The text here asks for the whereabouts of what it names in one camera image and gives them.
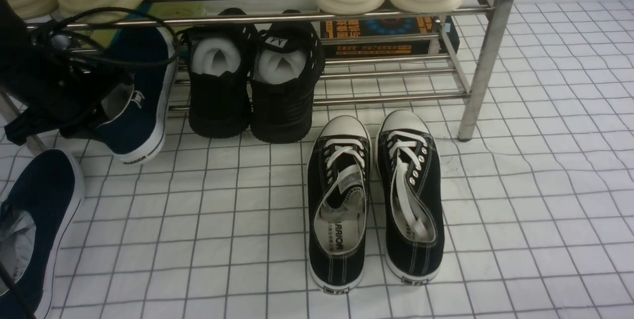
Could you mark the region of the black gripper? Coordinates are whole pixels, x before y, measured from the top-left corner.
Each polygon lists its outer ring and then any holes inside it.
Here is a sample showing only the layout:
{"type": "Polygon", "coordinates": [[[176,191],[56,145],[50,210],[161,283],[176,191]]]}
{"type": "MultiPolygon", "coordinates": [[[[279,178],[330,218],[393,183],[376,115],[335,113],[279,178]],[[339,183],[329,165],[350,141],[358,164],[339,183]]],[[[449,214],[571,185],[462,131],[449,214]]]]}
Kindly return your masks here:
{"type": "Polygon", "coordinates": [[[5,125],[10,142],[24,145],[43,132],[95,125],[105,119],[106,98],[131,90],[133,78],[122,66],[55,45],[56,36],[70,35],[56,20],[29,29],[1,0],[1,90],[26,106],[5,125]]]}

